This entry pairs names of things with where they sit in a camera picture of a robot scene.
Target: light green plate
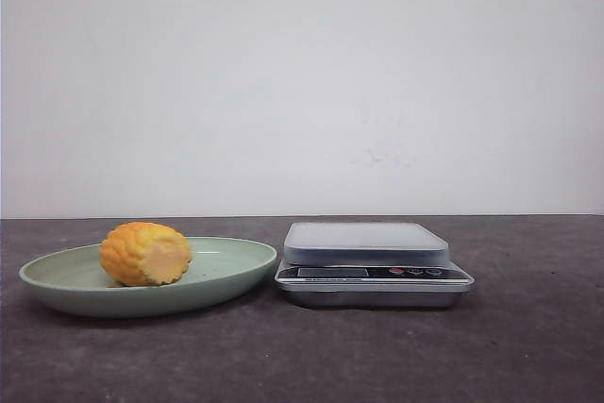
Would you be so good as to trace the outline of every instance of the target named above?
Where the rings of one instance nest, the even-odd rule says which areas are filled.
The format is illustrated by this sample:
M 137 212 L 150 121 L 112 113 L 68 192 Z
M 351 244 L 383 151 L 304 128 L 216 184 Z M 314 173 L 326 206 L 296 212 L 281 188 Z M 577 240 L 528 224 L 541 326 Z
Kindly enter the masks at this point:
M 121 287 L 99 264 L 99 244 L 33 260 L 19 276 L 48 307 L 77 315 L 127 318 L 189 311 L 246 292 L 277 257 L 270 245 L 234 238 L 187 238 L 193 260 L 176 283 Z

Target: digital kitchen scale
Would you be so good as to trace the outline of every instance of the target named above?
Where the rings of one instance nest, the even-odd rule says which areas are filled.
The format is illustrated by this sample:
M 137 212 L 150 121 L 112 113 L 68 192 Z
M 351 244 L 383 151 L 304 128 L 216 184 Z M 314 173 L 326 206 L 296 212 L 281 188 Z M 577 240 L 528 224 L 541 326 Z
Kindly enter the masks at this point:
M 275 275 L 303 306 L 449 307 L 474 279 L 418 224 L 295 223 Z

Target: white wall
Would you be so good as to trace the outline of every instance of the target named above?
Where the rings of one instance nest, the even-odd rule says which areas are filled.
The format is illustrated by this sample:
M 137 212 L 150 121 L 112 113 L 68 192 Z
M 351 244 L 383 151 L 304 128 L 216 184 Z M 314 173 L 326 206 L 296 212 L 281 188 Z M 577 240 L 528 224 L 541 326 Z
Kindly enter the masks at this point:
M 604 213 L 603 0 L 4 0 L 4 217 Z

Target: plate rim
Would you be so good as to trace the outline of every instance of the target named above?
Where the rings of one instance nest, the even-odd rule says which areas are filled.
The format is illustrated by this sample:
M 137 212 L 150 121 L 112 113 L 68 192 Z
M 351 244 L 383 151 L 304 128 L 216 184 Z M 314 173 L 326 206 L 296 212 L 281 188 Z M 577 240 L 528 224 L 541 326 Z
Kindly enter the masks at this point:
M 91 288 L 85 288 L 85 287 L 74 287 L 74 286 L 67 286 L 67 285 L 56 285 L 56 284 L 52 284 L 52 283 L 45 283 L 45 282 L 40 282 L 38 280 L 35 280 L 29 276 L 27 276 L 25 274 L 25 271 L 27 270 L 28 267 L 33 266 L 34 264 L 36 264 L 38 261 L 42 261 L 42 260 L 46 260 L 49 259 L 50 257 L 54 257 L 56 255 L 60 255 L 63 254 L 65 252 L 70 252 L 73 250 L 77 250 L 77 249 L 84 249 L 84 248 L 88 248 L 88 247 L 95 247 L 95 246 L 100 246 L 101 243 L 94 243 L 94 244 L 87 244 L 87 245 L 79 245 L 77 247 L 68 247 L 66 249 L 61 249 L 58 250 L 56 252 L 52 252 L 50 254 L 46 254 L 46 255 L 42 255 L 41 257 L 37 257 L 36 259 L 30 260 L 28 261 L 26 264 L 24 264 L 23 266 L 21 266 L 21 268 L 19 269 L 19 278 L 27 285 L 30 285 L 32 287 L 36 287 L 36 288 L 44 288 L 46 290 L 54 290 L 54 291 L 62 291 L 62 292 L 78 292 L 78 293 L 123 293 L 123 292 L 149 292 L 149 291 L 153 291 L 153 292 L 157 292 L 157 291 L 166 291 L 165 289 L 177 289 L 177 288 L 188 288 L 190 286 L 193 285 L 199 285 L 200 283 L 205 283 L 205 282 L 210 282 L 210 281 L 218 281 L 224 278 L 232 278 L 235 276 L 239 276 L 242 274 L 247 274 L 253 271 L 256 271 L 260 268 L 263 268 L 265 266 L 269 266 L 271 263 L 274 263 L 275 260 L 277 259 L 277 250 L 272 247 L 270 244 L 267 243 L 261 243 L 260 241 L 254 241 L 254 240 L 246 240 L 243 238 L 229 238 L 229 237 L 224 237 L 224 236 L 185 236 L 185 238 L 187 240 L 229 240 L 229 241 L 236 241 L 236 242 L 242 242 L 242 243 L 253 243 L 253 244 L 259 244 L 262 245 L 264 247 L 267 247 L 268 250 L 270 250 L 272 252 L 271 254 L 271 258 L 268 260 L 264 260 L 262 263 L 251 267 L 249 269 L 245 269 L 244 271 L 241 271 L 239 273 L 234 273 L 234 274 L 229 274 L 228 276 L 223 276 L 223 277 L 217 277 L 217 278 L 211 278 L 209 280 L 195 280 L 193 282 L 187 282 L 187 283 L 181 283 L 180 285 L 172 285 L 172 284 L 167 284 L 167 285 L 150 285 L 150 286 L 143 286 L 143 285 L 139 285 L 139 286 L 133 286 L 133 287 L 115 287 L 115 288 L 107 288 L 107 287 L 91 287 Z

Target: gray table surface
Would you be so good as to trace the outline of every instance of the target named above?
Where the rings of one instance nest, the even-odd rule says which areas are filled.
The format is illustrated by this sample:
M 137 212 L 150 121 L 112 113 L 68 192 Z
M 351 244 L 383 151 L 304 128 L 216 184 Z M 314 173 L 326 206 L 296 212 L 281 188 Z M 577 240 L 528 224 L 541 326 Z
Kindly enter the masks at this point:
M 604 217 L 155 221 L 280 254 L 290 223 L 309 219 L 418 222 L 477 285 L 449 310 L 309 310 L 271 274 L 204 310 L 82 318 L 34 301 L 19 267 L 98 243 L 126 220 L 3 221 L 2 401 L 604 401 Z

